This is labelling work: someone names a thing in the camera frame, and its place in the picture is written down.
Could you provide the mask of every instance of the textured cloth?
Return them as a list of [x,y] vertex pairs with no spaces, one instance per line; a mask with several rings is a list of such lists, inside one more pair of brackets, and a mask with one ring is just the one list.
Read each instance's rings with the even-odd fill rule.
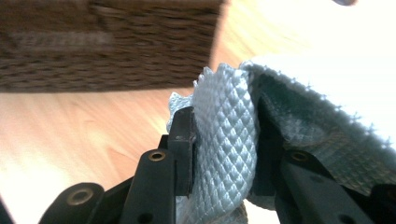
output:
[[[190,198],[178,200],[177,222],[246,223],[238,206],[254,177],[258,103],[285,149],[312,153],[340,184],[365,195],[376,184],[396,184],[394,64],[272,57],[238,69],[221,64],[216,74],[206,68],[193,96],[173,95],[170,102],[172,113],[194,106],[199,133],[195,183]],[[268,197],[251,201],[274,207]]]
[[238,207],[253,182],[258,138],[248,73],[225,64],[216,74],[206,68],[194,86],[193,96],[173,94],[169,104],[172,115],[192,105],[198,131],[192,195],[178,199],[177,223],[224,223],[228,214],[246,223]]

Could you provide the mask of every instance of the wicker basket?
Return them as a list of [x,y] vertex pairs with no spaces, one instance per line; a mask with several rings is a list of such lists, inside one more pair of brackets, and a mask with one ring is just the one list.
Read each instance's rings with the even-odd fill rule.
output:
[[191,85],[220,1],[6,0],[0,91],[113,91]]

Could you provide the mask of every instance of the wooden floor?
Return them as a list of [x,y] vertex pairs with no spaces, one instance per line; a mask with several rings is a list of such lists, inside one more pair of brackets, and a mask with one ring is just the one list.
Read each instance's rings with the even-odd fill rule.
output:
[[[393,54],[394,4],[232,0],[224,4],[210,66],[269,54]],[[0,93],[0,195],[17,223],[36,223],[67,187],[109,189],[157,146],[172,91]]]

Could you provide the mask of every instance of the black plastic part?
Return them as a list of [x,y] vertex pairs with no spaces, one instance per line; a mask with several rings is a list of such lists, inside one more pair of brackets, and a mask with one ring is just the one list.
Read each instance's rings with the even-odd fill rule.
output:
[[168,138],[169,138],[168,134],[163,134],[163,136],[161,136],[161,140],[160,140],[160,144],[158,145],[158,148],[168,149]]
[[175,159],[169,150],[142,155],[122,211],[121,224],[176,221]]
[[168,136],[168,150],[177,163],[176,196],[188,196],[192,190],[195,122],[192,106],[178,110]]
[[92,219],[92,223],[116,224],[119,223],[122,209],[128,196],[133,177],[123,181],[116,187],[105,192],[102,202]]
[[294,201],[285,200],[282,197],[275,198],[276,213],[282,224],[301,224],[303,218]]
[[374,223],[311,154],[288,150],[280,169],[303,223]]
[[100,185],[76,184],[55,199],[39,223],[91,223],[103,195],[104,190]]
[[376,223],[396,223],[396,185],[375,186],[370,201],[370,214]]
[[4,206],[2,200],[0,199],[0,223],[1,224],[11,224],[13,223],[11,217],[8,214],[6,207]]

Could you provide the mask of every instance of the woven basket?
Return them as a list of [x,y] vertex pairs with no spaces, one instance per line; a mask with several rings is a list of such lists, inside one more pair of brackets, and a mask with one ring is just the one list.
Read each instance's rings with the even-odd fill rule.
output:
[[221,2],[0,5],[0,91],[113,91],[191,85],[208,65]]

